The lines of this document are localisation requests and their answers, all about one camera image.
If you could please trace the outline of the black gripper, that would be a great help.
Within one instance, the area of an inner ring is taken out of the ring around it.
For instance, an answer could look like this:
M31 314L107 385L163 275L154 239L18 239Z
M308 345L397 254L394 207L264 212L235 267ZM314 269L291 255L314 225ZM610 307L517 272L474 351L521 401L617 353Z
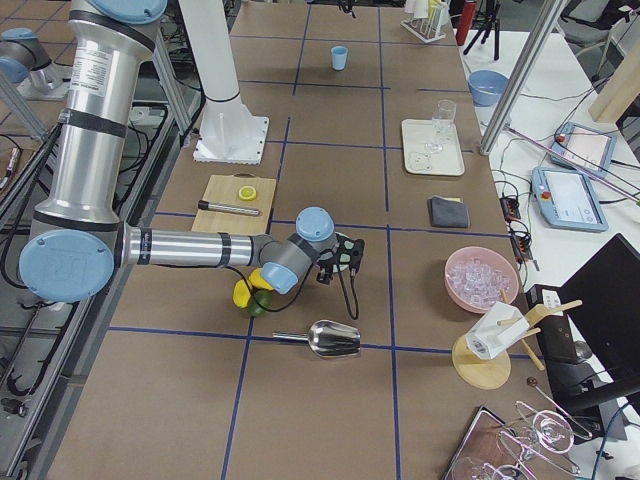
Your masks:
M321 284L329 284L334 274L347 270L352 278L359 272L364 257L365 241L338 236L333 250L320 256L317 266L319 271L316 280Z
M351 17L355 17L354 5L355 0L336 0L336 5L340 9L341 12L350 15Z

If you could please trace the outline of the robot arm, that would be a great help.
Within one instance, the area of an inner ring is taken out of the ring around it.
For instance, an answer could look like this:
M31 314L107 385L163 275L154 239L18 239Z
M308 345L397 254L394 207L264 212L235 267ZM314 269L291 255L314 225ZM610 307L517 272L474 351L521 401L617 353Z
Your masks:
M19 255L23 285L73 303L100 292L125 265L259 269L285 294L315 267L357 266L361 243L335 230L320 207L303 209L294 232L235 235L136 227L124 219L122 156L139 69L162 44L163 1L75 1L69 25L76 51L59 153L47 198L37 204Z

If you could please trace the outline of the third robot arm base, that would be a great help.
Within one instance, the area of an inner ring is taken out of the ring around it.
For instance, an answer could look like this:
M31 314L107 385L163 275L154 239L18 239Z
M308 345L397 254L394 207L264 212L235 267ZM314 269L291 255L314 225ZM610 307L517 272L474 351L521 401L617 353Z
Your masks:
M63 100L72 69L55 63L31 29L20 27L1 33L1 72L25 99Z

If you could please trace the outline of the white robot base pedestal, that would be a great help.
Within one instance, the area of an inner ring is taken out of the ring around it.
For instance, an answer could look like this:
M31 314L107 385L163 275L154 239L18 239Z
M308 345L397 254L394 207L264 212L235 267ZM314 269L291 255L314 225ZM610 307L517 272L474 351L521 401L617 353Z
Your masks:
M243 103L221 1L179 3L206 103L194 159L257 165L269 119Z

